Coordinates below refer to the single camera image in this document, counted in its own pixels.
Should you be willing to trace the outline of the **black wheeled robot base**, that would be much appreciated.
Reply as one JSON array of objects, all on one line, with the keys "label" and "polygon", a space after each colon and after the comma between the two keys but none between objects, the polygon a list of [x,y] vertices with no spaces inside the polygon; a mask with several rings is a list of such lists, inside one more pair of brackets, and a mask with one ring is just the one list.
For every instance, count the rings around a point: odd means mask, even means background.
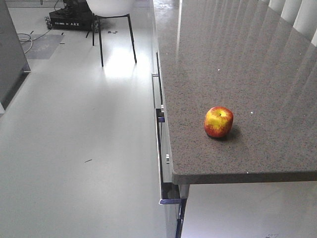
[{"label": "black wheeled robot base", "polygon": [[99,23],[92,14],[86,0],[63,0],[64,8],[54,11],[45,17],[48,29],[65,29],[80,31],[99,31]]}]

